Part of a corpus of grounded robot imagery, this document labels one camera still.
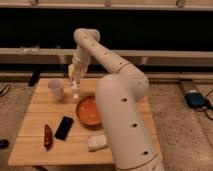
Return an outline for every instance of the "orange bowl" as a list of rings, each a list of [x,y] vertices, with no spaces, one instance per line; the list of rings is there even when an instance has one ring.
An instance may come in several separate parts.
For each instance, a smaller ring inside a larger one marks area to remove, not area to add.
[[[76,114],[84,125],[97,126],[101,123],[94,96],[82,99],[76,107]]]

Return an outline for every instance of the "cup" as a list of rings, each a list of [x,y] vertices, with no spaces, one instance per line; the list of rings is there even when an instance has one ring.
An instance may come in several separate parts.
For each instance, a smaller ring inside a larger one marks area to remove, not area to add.
[[[62,100],[64,98],[64,83],[62,79],[51,79],[48,82],[48,89],[55,99]]]

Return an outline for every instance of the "terrazzo floor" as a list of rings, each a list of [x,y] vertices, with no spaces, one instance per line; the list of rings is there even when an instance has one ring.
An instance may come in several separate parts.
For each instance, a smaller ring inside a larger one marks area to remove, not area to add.
[[[24,113],[30,103],[35,87],[22,82],[0,79],[0,89],[7,83],[10,92],[0,98],[0,138],[7,138],[10,146],[0,150],[0,171],[33,171],[32,167],[9,167],[7,165],[12,147]],[[211,84],[197,85],[205,95],[213,88]],[[212,171],[213,170],[213,121],[204,113],[195,112],[186,105],[178,84],[151,84],[149,102],[153,113],[166,171]],[[213,104],[213,93],[209,96]],[[48,170],[111,171],[113,165],[105,166],[48,166]]]

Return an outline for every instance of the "wooden table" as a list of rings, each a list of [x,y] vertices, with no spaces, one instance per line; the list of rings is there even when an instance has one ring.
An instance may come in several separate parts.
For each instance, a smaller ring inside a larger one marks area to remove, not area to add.
[[[25,114],[21,129],[9,158],[10,166],[41,165],[81,165],[113,163],[110,148],[89,152],[87,139],[91,135],[102,134],[101,130],[89,130],[79,123],[76,117],[78,102],[72,98],[68,80],[64,80],[65,98],[55,100],[47,89],[49,79],[40,79],[31,103]],[[98,79],[83,79],[81,98],[95,91]],[[161,155],[156,129],[147,98],[138,103],[139,111],[152,137],[154,145]],[[55,133],[63,116],[72,117],[74,123],[66,141],[53,139],[52,148],[47,151],[43,146],[44,125],[48,124]]]

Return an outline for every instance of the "cable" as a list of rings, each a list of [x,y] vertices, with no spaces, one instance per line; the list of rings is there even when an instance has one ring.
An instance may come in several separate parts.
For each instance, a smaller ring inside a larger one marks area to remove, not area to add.
[[[204,108],[194,108],[197,112],[204,112]]]
[[[5,96],[11,89],[11,86],[9,84],[6,84],[1,90],[0,90],[0,97]]]
[[[210,120],[213,121],[213,115],[209,115],[208,111],[206,109],[204,109],[204,113],[206,114],[207,118],[209,118]]]
[[[213,89],[210,90],[210,91],[207,93],[207,95],[205,95],[205,98],[207,98],[212,92],[213,92]]]

